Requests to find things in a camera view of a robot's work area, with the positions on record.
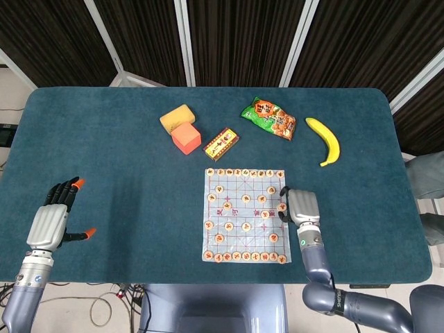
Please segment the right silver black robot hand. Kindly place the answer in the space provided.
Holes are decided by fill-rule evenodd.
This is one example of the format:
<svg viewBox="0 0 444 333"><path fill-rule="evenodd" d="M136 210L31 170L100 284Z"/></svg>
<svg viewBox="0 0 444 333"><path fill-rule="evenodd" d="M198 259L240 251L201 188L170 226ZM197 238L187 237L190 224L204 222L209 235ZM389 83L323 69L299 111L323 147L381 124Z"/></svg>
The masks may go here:
<svg viewBox="0 0 444 333"><path fill-rule="evenodd" d="M285 186L280 191L280 197L285 197L287 207L278 213L282 222L293 223L298 228L305 223L320 226L320 212L314 192Z"/></svg>

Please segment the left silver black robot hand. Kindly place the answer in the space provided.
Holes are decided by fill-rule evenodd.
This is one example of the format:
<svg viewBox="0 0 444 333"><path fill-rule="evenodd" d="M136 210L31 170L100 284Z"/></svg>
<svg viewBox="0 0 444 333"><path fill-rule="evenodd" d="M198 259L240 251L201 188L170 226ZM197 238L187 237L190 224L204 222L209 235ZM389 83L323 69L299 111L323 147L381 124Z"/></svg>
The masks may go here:
<svg viewBox="0 0 444 333"><path fill-rule="evenodd" d="M68 233L67 220L76 194L85 184L78 176L54 185L33 219L26 243L33 250L53 252L63 243L90 239L96 228L81 233Z"/></svg>

